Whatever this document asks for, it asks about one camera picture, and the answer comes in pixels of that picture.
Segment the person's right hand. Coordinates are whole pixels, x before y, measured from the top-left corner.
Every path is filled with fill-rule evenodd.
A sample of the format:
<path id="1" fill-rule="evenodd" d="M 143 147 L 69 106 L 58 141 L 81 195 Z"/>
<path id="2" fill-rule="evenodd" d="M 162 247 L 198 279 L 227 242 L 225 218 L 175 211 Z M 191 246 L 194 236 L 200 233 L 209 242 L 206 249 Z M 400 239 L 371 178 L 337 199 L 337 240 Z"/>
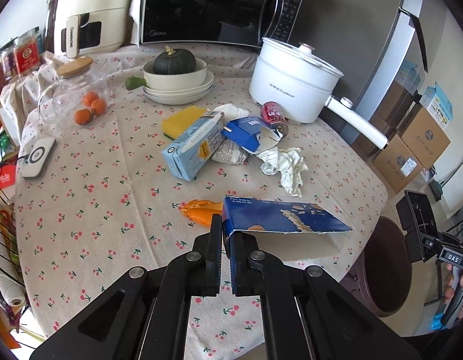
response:
<path id="1" fill-rule="evenodd" d="M 463 273 L 461 273 L 460 278 L 458 278 L 454 273 L 456 271 L 455 266 L 447 264 L 446 269 L 449 274 L 445 279 L 444 303 L 449 304 L 455 295 L 456 290 L 463 289 Z"/>

